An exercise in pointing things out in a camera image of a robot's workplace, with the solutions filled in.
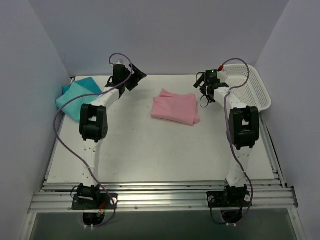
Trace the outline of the pink t shirt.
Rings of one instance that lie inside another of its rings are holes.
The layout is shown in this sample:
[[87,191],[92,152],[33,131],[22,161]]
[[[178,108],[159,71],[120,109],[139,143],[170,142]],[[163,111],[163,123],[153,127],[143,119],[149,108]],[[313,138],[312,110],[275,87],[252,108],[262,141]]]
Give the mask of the pink t shirt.
[[188,126],[198,124],[200,116],[196,95],[193,93],[176,94],[163,88],[159,95],[153,98],[150,116]]

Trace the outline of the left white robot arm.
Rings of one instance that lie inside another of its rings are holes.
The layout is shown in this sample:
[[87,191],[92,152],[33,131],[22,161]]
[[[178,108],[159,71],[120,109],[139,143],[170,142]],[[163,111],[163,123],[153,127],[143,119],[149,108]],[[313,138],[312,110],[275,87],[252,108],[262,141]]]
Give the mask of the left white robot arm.
[[121,98],[125,90],[132,91],[146,77],[134,64],[126,67],[119,60],[113,66],[113,75],[105,85],[104,94],[81,106],[79,133],[83,140],[84,167],[77,197],[90,210],[97,209],[101,203],[98,167],[101,145],[108,133],[107,110]]

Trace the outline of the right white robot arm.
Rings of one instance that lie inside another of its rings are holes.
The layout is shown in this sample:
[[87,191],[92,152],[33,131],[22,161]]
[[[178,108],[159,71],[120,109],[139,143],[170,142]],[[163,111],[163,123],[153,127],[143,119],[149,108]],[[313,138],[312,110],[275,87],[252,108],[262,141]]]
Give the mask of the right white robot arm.
[[247,189],[249,184],[253,190],[247,168],[250,154],[260,137],[260,127],[258,108],[247,105],[233,94],[234,88],[221,81],[226,77],[226,74],[216,69],[199,72],[193,86],[200,90],[208,103],[219,103],[224,110],[231,161],[222,200],[225,205],[232,207],[240,198],[248,202],[253,195]]

